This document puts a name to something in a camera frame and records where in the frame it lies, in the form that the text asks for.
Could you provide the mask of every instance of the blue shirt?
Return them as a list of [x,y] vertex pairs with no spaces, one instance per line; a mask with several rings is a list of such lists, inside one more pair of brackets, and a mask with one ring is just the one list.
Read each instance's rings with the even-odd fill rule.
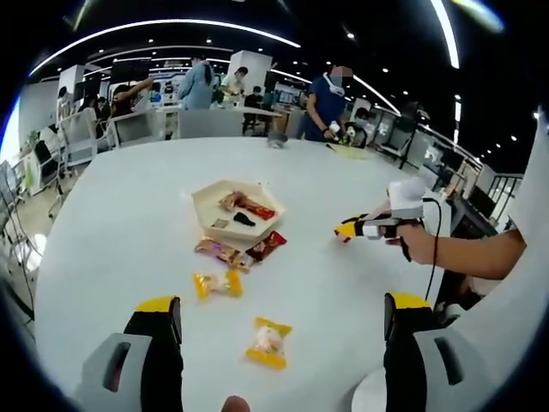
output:
[[[315,79],[309,88],[309,92],[317,97],[315,108],[318,116],[326,126],[332,122],[339,124],[339,118],[345,110],[345,97],[338,96],[329,91],[329,85],[322,76]],[[313,122],[309,113],[304,115],[305,140],[313,142],[327,142],[323,136],[323,131]]]
[[186,110],[209,109],[214,94],[214,71],[211,70],[212,80],[206,83],[206,64],[200,62],[187,72],[181,86],[179,99],[183,99],[182,107]]

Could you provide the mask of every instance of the hexagonal plate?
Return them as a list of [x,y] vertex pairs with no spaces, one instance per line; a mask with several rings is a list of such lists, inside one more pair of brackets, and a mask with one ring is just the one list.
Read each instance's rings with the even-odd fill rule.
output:
[[[220,200],[234,191],[242,191],[254,202],[274,210],[275,215],[268,221],[256,216],[248,210],[235,208],[228,212],[219,205]],[[212,238],[231,237],[245,241],[259,241],[270,233],[284,214],[284,207],[275,199],[272,193],[262,185],[236,182],[231,180],[220,180],[212,185],[196,191],[192,194],[192,201],[195,206],[196,216],[204,234]],[[249,227],[234,221],[232,218],[242,212],[256,223]],[[229,221],[225,228],[212,227],[217,219]]]

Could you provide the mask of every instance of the yellow snack package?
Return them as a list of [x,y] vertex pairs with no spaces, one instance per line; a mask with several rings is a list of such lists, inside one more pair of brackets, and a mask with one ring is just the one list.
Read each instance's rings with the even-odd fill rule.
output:
[[292,331],[292,326],[276,324],[265,318],[256,318],[256,328],[256,340],[246,351],[246,356],[263,365],[284,369],[286,367],[284,337]]
[[242,283],[237,270],[225,273],[225,279],[216,274],[195,273],[193,275],[198,298],[203,300],[211,293],[224,294],[233,298],[242,296]]

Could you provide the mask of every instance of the black ceiling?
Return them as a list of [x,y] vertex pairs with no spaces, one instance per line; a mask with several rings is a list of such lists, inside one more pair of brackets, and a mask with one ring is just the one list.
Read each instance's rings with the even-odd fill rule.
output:
[[[533,112],[537,104],[532,74],[533,50],[528,43],[542,27],[535,3],[523,0],[512,6],[491,3],[505,20],[504,33],[487,32],[450,1],[444,1],[452,22],[461,68],[453,69],[443,30],[430,0],[340,0],[337,7],[312,0],[96,0],[74,5],[55,24],[55,39],[44,56],[101,29],[135,21],[195,18],[253,27],[302,45],[296,49],[253,33],[203,25],[134,27],[92,39],[40,70],[32,80],[57,74],[57,68],[83,64],[101,55],[160,45],[207,45],[231,50],[248,49],[272,55],[279,70],[311,79],[327,60],[346,62],[396,106],[406,99],[419,101],[431,116],[431,127],[446,136],[454,134],[455,98],[462,97],[460,144],[499,172],[522,173],[534,138]],[[355,35],[348,39],[347,32]],[[148,39],[154,39],[151,45]],[[158,50],[155,58],[188,56],[189,50]],[[150,56],[150,51],[121,58]],[[228,51],[205,51],[212,58],[229,59]],[[112,64],[101,60],[99,66]],[[402,92],[407,90],[409,96]],[[354,83],[351,95],[372,93]],[[518,141],[513,142],[511,135]]]

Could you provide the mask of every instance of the round table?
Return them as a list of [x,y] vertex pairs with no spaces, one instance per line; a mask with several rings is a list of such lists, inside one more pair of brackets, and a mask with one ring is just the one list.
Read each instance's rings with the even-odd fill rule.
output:
[[[407,175],[377,154],[350,161],[324,145],[261,138],[157,142],[100,154],[77,181],[47,242],[37,281],[36,343],[46,372],[70,395],[82,362],[122,332],[144,300],[182,298],[186,412],[220,410],[239,395],[252,410],[349,410],[353,387],[382,365],[383,296],[423,296],[431,267],[400,248],[333,229],[376,208]],[[287,245],[243,275],[240,299],[199,303],[194,272],[226,267],[194,253],[201,237],[191,193],[220,179],[261,182],[285,205]],[[436,227],[434,205],[425,206]],[[442,235],[449,231],[443,205]],[[437,270],[431,302],[440,287]],[[287,369],[247,361],[255,317],[289,324]]]

